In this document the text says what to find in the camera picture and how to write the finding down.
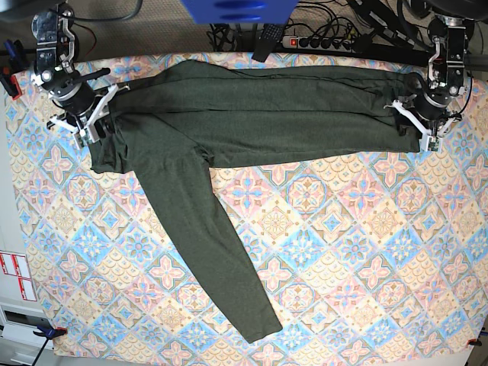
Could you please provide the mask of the black power strip red switch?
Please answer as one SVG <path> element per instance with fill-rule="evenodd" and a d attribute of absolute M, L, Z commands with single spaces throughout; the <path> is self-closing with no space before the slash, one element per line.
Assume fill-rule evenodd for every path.
<path fill-rule="evenodd" d="M 352 42 L 334 37 L 283 36 L 281 45 L 285 49 L 309 51 L 351 52 Z"/>

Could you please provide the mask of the blue plastic box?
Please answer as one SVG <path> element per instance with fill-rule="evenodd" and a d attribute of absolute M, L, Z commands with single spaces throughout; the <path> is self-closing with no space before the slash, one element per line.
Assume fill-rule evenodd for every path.
<path fill-rule="evenodd" d="M 183 0 L 196 24 L 286 24 L 298 0 Z"/>

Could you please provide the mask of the blue clamp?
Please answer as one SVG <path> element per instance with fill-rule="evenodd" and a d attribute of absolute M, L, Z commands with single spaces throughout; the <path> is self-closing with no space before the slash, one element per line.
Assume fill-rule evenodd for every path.
<path fill-rule="evenodd" d="M 44 349 L 47 346 L 49 341 L 52 341 L 58 337 L 64 336 L 68 333 L 68 330 L 65 328 L 52 328 L 52 327 L 43 327 L 37 326 L 37 329 L 33 331 L 35 336 L 41 337 L 44 339 L 44 343 L 41 346 L 39 352 L 37 353 L 32 366 L 35 366 L 38 362 L 40 356 L 42 355 Z"/>
<path fill-rule="evenodd" d="M 1 51 L 2 56 L 7 56 L 8 65 L 1 66 L 1 85 L 7 94 L 13 99 L 19 99 L 22 95 L 21 87 L 15 76 L 17 72 L 22 70 L 24 60 L 22 56 L 21 42 L 16 40 L 6 40 L 4 42 L 5 51 Z"/>

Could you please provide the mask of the red white label stickers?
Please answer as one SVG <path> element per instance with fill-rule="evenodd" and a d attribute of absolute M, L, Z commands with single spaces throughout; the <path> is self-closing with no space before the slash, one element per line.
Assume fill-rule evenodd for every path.
<path fill-rule="evenodd" d="M 36 302 L 36 294 L 25 255 L 1 252 L 1 273 L 7 279 L 14 278 L 21 299 Z"/>

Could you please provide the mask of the black remote-like device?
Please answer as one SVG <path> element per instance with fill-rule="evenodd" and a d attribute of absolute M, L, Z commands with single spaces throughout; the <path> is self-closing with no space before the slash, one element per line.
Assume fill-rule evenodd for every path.
<path fill-rule="evenodd" d="M 284 24 L 264 24 L 261 36 L 252 54 L 252 59 L 264 63 L 281 40 L 284 28 Z"/>

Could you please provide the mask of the blue clamp top left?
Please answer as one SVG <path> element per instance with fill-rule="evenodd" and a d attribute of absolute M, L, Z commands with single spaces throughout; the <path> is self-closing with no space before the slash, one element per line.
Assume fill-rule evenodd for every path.
<path fill-rule="evenodd" d="M 2 56 L 7 56 L 8 65 L 1 66 L 1 85 L 7 94 L 13 99 L 19 99 L 22 95 L 21 87 L 15 76 L 17 72 L 22 70 L 24 60 L 22 56 L 21 42 L 16 40 L 6 40 L 4 42 L 5 51 L 1 51 Z"/>

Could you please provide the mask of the colourful patterned tablecloth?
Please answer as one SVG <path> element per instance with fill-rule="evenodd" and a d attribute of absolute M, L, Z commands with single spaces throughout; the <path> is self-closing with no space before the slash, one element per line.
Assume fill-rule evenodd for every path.
<path fill-rule="evenodd" d="M 1 95 L 8 212 L 33 307 L 67 329 L 41 359 L 96 365 L 373 365 L 469 350 L 487 316 L 487 84 L 438 153 L 214 169 L 283 329 L 249 344 L 178 257 L 132 174 L 98 175 L 18 75 Z"/>

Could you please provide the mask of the blue clamp bottom left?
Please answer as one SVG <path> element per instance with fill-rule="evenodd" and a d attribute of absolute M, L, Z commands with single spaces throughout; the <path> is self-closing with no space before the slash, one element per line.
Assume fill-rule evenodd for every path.
<path fill-rule="evenodd" d="M 40 356 L 42 355 L 44 349 L 47 346 L 49 341 L 52 341 L 58 337 L 64 336 L 68 333 L 68 330 L 65 328 L 52 328 L 52 327 L 43 327 L 37 326 L 37 329 L 33 331 L 35 336 L 41 337 L 44 339 L 44 343 L 41 346 L 39 352 L 37 353 L 32 366 L 35 366 L 38 362 Z"/>

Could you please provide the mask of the clamp bottom right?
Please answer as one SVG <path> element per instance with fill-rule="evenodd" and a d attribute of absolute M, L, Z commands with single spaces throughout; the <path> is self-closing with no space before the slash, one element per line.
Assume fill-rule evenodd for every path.
<path fill-rule="evenodd" d="M 467 345 L 470 345 L 470 346 L 482 346 L 483 343 L 480 339 L 470 339 L 468 342 L 467 342 Z"/>

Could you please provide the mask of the dark green long-sleeve T-shirt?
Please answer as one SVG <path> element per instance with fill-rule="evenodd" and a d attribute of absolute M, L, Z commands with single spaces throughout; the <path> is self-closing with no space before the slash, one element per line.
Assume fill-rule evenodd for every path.
<path fill-rule="evenodd" d="M 232 70 L 194 60 L 132 81 L 91 144 L 97 173 L 133 172 L 179 255 L 247 342 L 282 328 L 213 193 L 212 168 L 359 152 L 416 153 L 387 105 L 404 75 L 347 66 Z"/>

